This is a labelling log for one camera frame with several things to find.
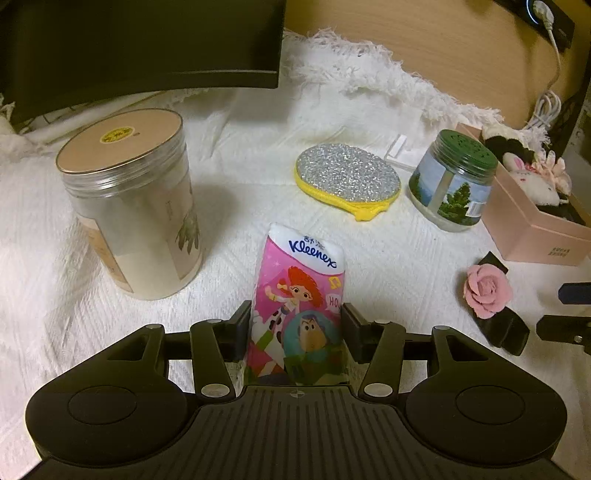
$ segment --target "cardboard box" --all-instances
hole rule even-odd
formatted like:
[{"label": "cardboard box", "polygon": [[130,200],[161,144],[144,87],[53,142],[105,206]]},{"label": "cardboard box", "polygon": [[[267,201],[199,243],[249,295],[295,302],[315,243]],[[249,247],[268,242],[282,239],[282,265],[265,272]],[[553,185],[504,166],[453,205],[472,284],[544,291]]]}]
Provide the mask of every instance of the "cardboard box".
[{"label": "cardboard box", "polygon": [[[456,129],[480,137],[467,125]],[[540,212],[500,162],[482,221],[505,260],[579,265],[591,252],[591,228]]]}]

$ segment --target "tree illustration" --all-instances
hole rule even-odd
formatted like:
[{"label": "tree illustration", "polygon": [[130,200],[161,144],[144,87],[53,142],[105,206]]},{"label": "tree illustration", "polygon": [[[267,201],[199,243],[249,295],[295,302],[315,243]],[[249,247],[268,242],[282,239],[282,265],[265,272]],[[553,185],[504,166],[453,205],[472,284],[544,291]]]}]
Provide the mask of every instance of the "tree illustration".
[{"label": "tree illustration", "polygon": [[193,245],[195,250],[199,248],[199,225],[197,224],[197,212],[195,211],[195,204],[185,215],[183,224],[178,230],[176,240],[178,241],[178,248],[182,250],[186,243],[188,243],[187,253],[191,253]]},{"label": "tree illustration", "polygon": [[410,180],[408,181],[408,188],[410,189],[411,193],[414,195],[414,197],[419,201],[419,202],[423,202],[421,200],[421,192],[418,189],[418,179],[421,177],[421,174],[416,171],[415,173],[413,173],[413,176],[410,177]]},{"label": "tree illustration", "polygon": [[447,194],[437,213],[451,222],[462,223],[466,218],[468,203],[470,203],[470,184],[465,181],[453,194]]}]

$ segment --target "large jar with beige lid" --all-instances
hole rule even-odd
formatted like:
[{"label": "large jar with beige lid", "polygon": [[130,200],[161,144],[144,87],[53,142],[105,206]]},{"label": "large jar with beige lid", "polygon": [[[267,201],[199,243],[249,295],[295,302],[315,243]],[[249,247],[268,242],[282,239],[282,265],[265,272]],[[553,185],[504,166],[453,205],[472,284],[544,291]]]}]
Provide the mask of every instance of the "large jar with beige lid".
[{"label": "large jar with beige lid", "polygon": [[144,109],[102,120],[73,137],[56,164],[120,288],[155,300],[193,279],[201,249],[179,114]]}]

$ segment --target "power cord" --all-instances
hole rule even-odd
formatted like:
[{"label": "power cord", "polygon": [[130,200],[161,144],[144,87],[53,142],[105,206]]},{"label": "power cord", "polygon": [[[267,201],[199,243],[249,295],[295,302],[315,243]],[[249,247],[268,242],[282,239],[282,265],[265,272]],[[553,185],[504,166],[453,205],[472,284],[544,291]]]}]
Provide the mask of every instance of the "power cord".
[{"label": "power cord", "polygon": [[552,27],[554,24],[554,14],[552,13],[552,10],[541,0],[535,0],[533,10],[534,15],[542,20],[544,27],[548,32],[550,43],[554,47],[554,52],[556,53],[556,74],[549,82],[546,91],[540,95],[538,101],[535,103],[534,113],[532,114],[530,121],[527,122],[525,128],[546,127],[546,129],[549,129],[554,120],[559,116],[560,109],[562,108],[560,97],[551,90],[552,85],[554,85],[560,77],[560,53],[558,52],[556,40],[552,33]]}]

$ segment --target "air freshener jar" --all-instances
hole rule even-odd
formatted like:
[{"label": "air freshener jar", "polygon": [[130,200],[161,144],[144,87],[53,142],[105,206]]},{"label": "air freshener jar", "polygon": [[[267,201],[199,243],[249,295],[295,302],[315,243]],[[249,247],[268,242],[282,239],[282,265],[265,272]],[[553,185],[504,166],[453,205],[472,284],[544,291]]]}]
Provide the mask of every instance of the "air freshener jar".
[{"label": "air freshener jar", "polygon": [[201,249],[179,114],[143,109],[102,120],[73,137],[56,164],[120,288],[154,300],[193,279]]},{"label": "air freshener jar", "polygon": [[480,142],[441,130],[408,181],[411,200],[442,230],[461,232],[480,221],[496,166]]}]

